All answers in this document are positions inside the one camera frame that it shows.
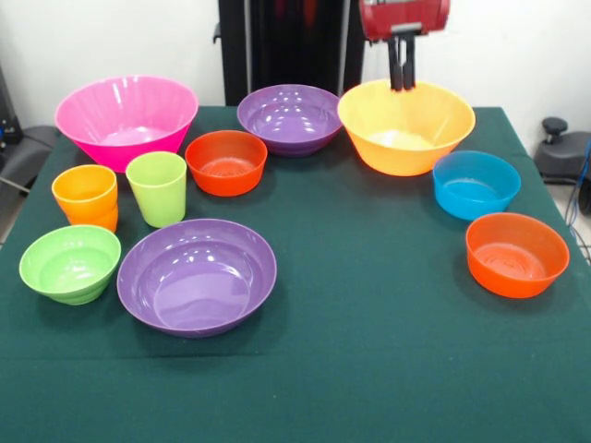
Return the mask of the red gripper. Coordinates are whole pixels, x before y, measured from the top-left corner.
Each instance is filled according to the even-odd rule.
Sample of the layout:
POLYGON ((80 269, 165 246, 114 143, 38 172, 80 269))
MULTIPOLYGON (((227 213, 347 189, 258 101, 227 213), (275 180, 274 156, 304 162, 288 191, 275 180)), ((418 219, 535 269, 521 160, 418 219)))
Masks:
POLYGON ((370 42, 388 40, 392 90, 413 89, 416 85, 415 36, 405 35, 405 61, 401 66, 400 43, 394 35, 426 35, 443 30, 450 13, 450 0, 360 1, 362 28, 370 42))

